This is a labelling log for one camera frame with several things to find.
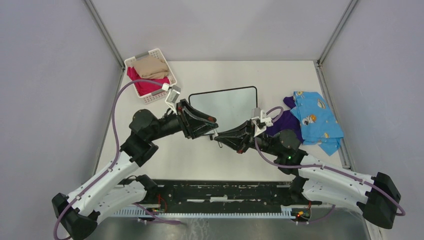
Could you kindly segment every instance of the folded clothing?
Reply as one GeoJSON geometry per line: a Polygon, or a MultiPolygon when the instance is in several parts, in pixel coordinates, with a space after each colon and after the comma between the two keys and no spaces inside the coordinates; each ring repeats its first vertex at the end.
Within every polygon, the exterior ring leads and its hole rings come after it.
{"type": "Polygon", "coordinates": [[[297,139],[299,139],[302,143],[304,142],[300,122],[289,110],[283,111],[281,117],[274,122],[273,126],[266,128],[265,133],[270,136],[274,136],[285,129],[293,130],[297,139]]]}
{"type": "Polygon", "coordinates": [[[303,144],[318,144],[331,156],[340,148],[344,134],[326,101],[318,92],[295,91],[293,98],[296,107],[291,113],[300,121],[303,144]]]}
{"type": "MultiPolygon", "coordinates": [[[[138,80],[138,79],[144,79],[141,78],[136,70],[133,67],[128,67],[128,69],[126,70],[126,75],[132,80],[138,80]]],[[[157,82],[157,83],[161,83],[161,84],[169,84],[170,80],[167,77],[161,78],[161,79],[149,79],[151,81],[157,82]]],[[[136,82],[134,83],[135,85],[135,89],[137,89],[137,92],[140,96],[149,94],[149,93],[153,93],[156,90],[161,89],[160,86],[156,85],[156,84],[152,84],[152,83],[148,83],[148,82],[136,82]]]]}
{"type": "Polygon", "coordinates": [[[165,60],[157,59],[151,55],[133,62],[132,66],[142,79],[163,79],[170,73],[165,60]]]}

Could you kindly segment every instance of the red wire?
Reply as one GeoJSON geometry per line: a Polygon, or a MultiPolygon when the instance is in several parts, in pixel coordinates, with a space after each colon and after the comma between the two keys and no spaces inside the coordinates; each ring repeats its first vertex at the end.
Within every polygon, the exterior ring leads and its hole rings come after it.
{"type": "Polygon", "coordinates": [[[157,204],[160,206],[161,205],[161,200],[165,203],[165,211],[164,211],[164,213],[166,213],[167,212],[167,209],[168,209],[168,205],[167,205],[167,201],[165,201],[165,199],[163,199],[162,197],[161,197],[161,195],[160,194],[158,194],[157,195],[157,204]]]}

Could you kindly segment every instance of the beige cloth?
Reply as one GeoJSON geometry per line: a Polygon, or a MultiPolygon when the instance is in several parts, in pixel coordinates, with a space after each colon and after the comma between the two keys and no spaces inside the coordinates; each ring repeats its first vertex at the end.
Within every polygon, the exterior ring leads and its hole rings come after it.
{"type": "Polygon", "coordinates": [[[165,60],[151,55],[135,61],[132,66],[142,79],[163,79],[170,73],[165,60]]]}

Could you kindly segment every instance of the white clip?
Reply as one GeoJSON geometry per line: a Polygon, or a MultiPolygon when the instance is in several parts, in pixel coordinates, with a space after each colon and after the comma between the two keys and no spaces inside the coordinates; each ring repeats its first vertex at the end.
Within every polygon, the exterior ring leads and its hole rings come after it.
{"type": "Polygon", "coordinates": [[[168,90],[170,89],[170,85],[168,83],[164,83],[162,85],[162,90],[165,92],[168,92],[168,90]]]}

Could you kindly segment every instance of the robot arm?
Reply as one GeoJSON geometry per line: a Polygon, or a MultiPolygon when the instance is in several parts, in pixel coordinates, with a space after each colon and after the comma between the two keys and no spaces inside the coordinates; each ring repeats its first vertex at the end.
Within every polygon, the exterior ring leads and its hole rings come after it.
{"type": "Polygon", "coordinates": [[[265,134],[270,119],[260,109],[253,111],[252,119],[242,125],[220,132],[214,138],[242,154],[249,148],[257,149],[268,163],[288,175],[295,175],[290,186],[292,199],[321,201],[354,210],[369,222],[391,229],[401,195],[388,175],[379,172],[375,177],[325,163],[299,149],[301,142],[289,129],[274,136],[265,134]],[[261,152],[276,156],[269,161],[261,152]]]}
{"type": "Polygon", "coordinates": [[[151,182],[148,177],[114,188],[158,150],[152,141],[177,132],[183,132],[188,139],[196,139],[218,127],[214,117],[192,108],[185,99],[177,103],[174,110],[176,114],[165,114],[160,119],[147,109],[137,111],[129,125],[131,134],[120,146],[115,164],[108,164],[68,195],[58,193],[52,199],[56,217],[62,215],[60,223],[74,240],[87,238],[105,218],[144,199],[151,182]]]}

